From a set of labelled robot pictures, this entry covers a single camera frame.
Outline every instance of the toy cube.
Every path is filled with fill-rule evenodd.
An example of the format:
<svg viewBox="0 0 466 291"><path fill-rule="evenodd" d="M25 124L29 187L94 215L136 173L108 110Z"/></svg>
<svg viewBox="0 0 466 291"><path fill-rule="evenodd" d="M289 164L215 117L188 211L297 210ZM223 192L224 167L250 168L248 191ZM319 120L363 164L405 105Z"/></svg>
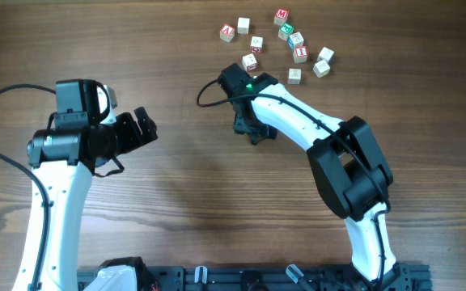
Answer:
<svg viewBox="0 0 466 291"><path fill-rule="evenodd" d="M330 72L330 66L325 60L316 62L314 65L314 73L316 73L317 78L321 78Z"/></svg>
<svg viewBox="0 0 466 291"><path fill-rule="evenodd" d="M288 23L284 23L280 30L278 31L278 37L282 40L287 40L289 36L292 34L294 27Z"/></svg>
<svg viewBox="0 0 466 291"><path fill-rule="evenodd" d="M281 26L285 22L287 22L288 18L289 18L289 11L280 8L276 11L276 14L274 15L274 24Z"/></svg>
<svg viewBox="0 0 466 291"><path fill-rule="evenodd" d="M256 69L258 63L256 62L255 56L252 53L250 53L247 56L242 57L242 65L244 66L246 72L249 72Z"/></svg>
<svg viewBox="0 0 466 291"><path fill-rule="evenodd" d="M294 58L294 62L296 63L307 61L307 58L308 58L307 47L303 46L303 47L295 48L294 52L292 53L292 57Z"/></svg>
<svg viewBox="0 0 466 291"><path fill-rule="evenodd" d="M261 53L262 43L264 42L263 37L254 36L251 38L251 53Z"/></svg>
<svg viewBox="0 0 466 291"><path fill-rule="evenodd" d="M287 39L287 44L289 44L290 49L303 46L304 42L305 40L303 39L303 36L301 36L301 33L299 32L291 34L289 38Z"/></svg>
<svg viewBox="0 0 466 291"><path fill-rule="evenodd" d="M299 81L301 81L301 70L300 69L289 69L289 77L287 82L289 84L298 85Z"/></svg>
<svg viewBox="0 0 466 291"><path fill-rule="evenodd" d="M239 24L237 25L237 30L241 34L249 33L249 19L239 17Z"/></svg>
<svg viewBox="0 0 466 291"><path fill-rule="evenodd" d="M230 25L224 24L224 26L220 30L220 38L222 40L230 42L231 40L233 40L233 36L235 36L235 29Z"/></svg>
<svg viewBox="0 0 466 291"><path fill-rule="evenodd" d="M323 60L329 63L330 60L332 60L332 57L333 57L333 51L330 48L324 47L323 49L321 49L320 55L317 56L317 61Z"/></svg>

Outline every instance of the wooden tabletop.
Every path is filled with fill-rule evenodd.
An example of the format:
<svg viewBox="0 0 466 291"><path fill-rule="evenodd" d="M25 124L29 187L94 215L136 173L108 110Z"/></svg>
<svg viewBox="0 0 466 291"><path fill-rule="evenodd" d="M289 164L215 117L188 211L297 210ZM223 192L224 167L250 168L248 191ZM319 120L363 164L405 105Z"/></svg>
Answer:
<svg viewBox="0 0 466 291"><path fill-rule="evenodd" d="M287 87L293 95L371 125L395 178L387 224L397 259L429 264L437 290L466 290L466 2L8 2L0 0L0 88L94 78L115 89L118 112L144 106L158 125L157 141L120 157L125 173L93 180L79 267L131 255L187 267L350 262L344 222L321 200L305 153L283 135L257 146L235 135L229 104L195 105L261 36L254 74L286 83L289 68L302 69L303 84ZM278 39L278 7L303 34L308 62L295 64ZM251 19L249 35L220 40L220 27L239 17ZM312 58L324 46L335 60L317 78ZM217 86L203 95L223 98ZM28 141L55 109L41 91L2 95L0 151L26 164ZM31 186L0 161L2 290L17 275Z"/></svg>

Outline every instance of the wood grain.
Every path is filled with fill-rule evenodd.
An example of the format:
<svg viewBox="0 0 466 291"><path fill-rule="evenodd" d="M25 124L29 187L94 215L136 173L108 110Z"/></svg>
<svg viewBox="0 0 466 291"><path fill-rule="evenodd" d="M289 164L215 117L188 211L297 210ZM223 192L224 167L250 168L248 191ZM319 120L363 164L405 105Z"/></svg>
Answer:
<svg viewBox="0 0 466 291"><path fill-rule="evenodd" d="M466 2L0 1L0 88L94 78L118 94L119 112L145 106L159 139L95 179L78 264L141 255L151 265L348 263L342 220L317 194L308 161L288 138L251 146L231 130L229 105L195 106L200 88L264 37L261 69L312 107L368 121L395 176L388 231L398 260L431 265L437 290L466 290ZM312 55L336 52L318 79L294 64L272 25L278 7ZM223 23L251 18L228 44ZM203 96L224 95L211 87ZM0 97L0 151L26 163L26 144L55 110L54 96ZM21 260L31 183L0 161L0 289Z"/></svg>

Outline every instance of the letter on block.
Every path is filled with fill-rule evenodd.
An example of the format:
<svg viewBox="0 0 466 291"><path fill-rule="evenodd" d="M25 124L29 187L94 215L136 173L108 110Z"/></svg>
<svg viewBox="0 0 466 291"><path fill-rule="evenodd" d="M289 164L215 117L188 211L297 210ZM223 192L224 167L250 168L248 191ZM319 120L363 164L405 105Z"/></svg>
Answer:
<svg viewBox="0 0 466 291"><path fill-rule="evenodd" d="M235 29L230 25L224 24L224 26L222 26L220 29L220 38L230 42L233 40L233 36L235 36Z"/></svg>
<svg viewBox="0 0 466 291"><path fill-rule="evenodd" d="M292 57L294 58L294 62L296 63L307 61L307 58L308 58L307 47L303 46L303 47L295 48L294 52L292 53Z"/></svg>
<svg viewBox="0 0 466 291"><path fill-rule="evenodd" d="M276 14L274 15L274 24L281 26L285 22L287 22L288 18L289 18L289 11L280 8L276 11Z"/></svg>
<svg viewBox="0 0 466 291"><path fill-rule="evenodd" d="M289 78L287 82L289 84L298 85L299 81L301 81L301 70L300 69L289 69Z"/></svg>
<svg viewBox="0 0 466 291"><path fill-rule="evenodd" d="M294 27L288 23L284 23L282 27L280 27L280 30L278 31L278 37L281 38L282 40L287 41L289 36L292 34L292 31L294 30Z"/></svg>
<svg viewBox="0 0 466 291"><path fill-rule="evenodd" d="M242 57L242 65L244 66L246 72L249 72L256 69L258 63L256 62L255 56L252 53L250 53L247 56Z"/></svg>
<svg viewBox="0 0 466 291"><path fill-rule="evenodd" d="M290 49L303 46L304 42L305 40L303 39L303 36L301 36L301 33L299 32L291 34L289 38L287 39L287 44L289 44Z"/></svg>
<svg viewBox="0 0 466 291"><path fill-rule="evenodd" d="M239 17L239 24L237 25L237 30L241 34L249 33L249 19Z"/></svg>
<svg viewBox="0 0 466 291"><path fill-rule="evenodd" d="M323 49L321 49L320 55L317 56L317 61L323 60L329 63L330 60L332 60L332 57L333 57L333 51L330 48L324 47Z"/></svg>
<svg viewBox="0 0 466 291"><path fill-rule="evenodd" d="M263 37L254 36L251 38L251 53L261 53L262 43L264 42Z"/></svg>
<svg viewBox="0 0 466 291"><path fill-rule="evenodd" d="M330 72L330 66L326 61L321 60L314 65L314 73L316 73L317 78L325 76L328 72Z"/></svg>

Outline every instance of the block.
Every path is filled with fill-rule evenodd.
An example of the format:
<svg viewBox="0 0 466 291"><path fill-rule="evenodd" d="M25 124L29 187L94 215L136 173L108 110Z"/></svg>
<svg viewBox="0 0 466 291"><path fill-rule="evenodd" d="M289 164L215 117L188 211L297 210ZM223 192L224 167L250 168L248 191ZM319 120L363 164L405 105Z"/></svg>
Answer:
<svg viewBox="0 0 466 291"><path fill-rule="evenodd" d="M289 38L287 39L287 44L289 44L290 49L303 46L304 42L305 42L305 39L303 38L303 36L301 36L301 33L299 32L291 34Z"/></svg>
<svg viewBox="0 0 466 291"><path fill-rule="evenodd" d="M276 14L274 15L274 24L281 26L287 22L288 18L289 11L280 8L276 11Z"/></svg>
<svg viewBox="0 0 466 291"><path fill-rule="evenodd" d="M317 61L323 60L329 63L330 60L332 60L332 57L333 57L333 51L330 48L324 47L323 49L321 49L320 55L317 56Z"/></svg>
<svg viewBox="0 0 466 291"><path fill-rule="evenodd" d="M261 53L262 43L264 42L263 37L254 36L251 38L251 53Z"/></svg>
<svg viewBox="0 0 466 291"><path fill-rule="evenodd" d="M244 69L246 70L246 72L256 69L258 66L258 63L256 62L255 55L250 53L247 56L243 56L242 65L244 66Z"/></svg>
<svg viewBox="0 0 466 291"><path fill-rule="evenodd" d="M280 30L278 31L278 37L281 38L282 40L287 41L289 36L292 34L292 31L294 30L294 27L288 23L284 23L282 27L280 27Z"/></svg>
<svg viewBox="0 0 466 291"><path fill-rule="evenodd" d="M235 29L231 25L224 24L224 26L222 26L220 29L221 40L230 42L233 40L233 36L235 36Z"/></svg>
<svg viewBox="0 0 466 291"><path fill-rule="evenodd" d="M330 66L325 60L316 62L314 65L314 73L316 73L317 78L321 78L330 72Z"/></svg>
<svg viewBox="0 0 466 291"><path fill-rule="evenodd" d="M300 69L289 69L289 77L287 83L298 85L301 81L301 70Z"/></svg>
<svg viewBox="0 0 466 291"><path fill-rule="evenodd" d="M294 62L296 63L307 61L307 58L308 58L307 47L303 46L303 47L295 48L294 52L292 53L292 57L294 58Z"/></svg>
<svg viewBox="0 0 466 291"><path fill-rule="evenodd" d="M236 29L241 34L249 33L249 19L239 17L239 24L236 26Z"/></svg>

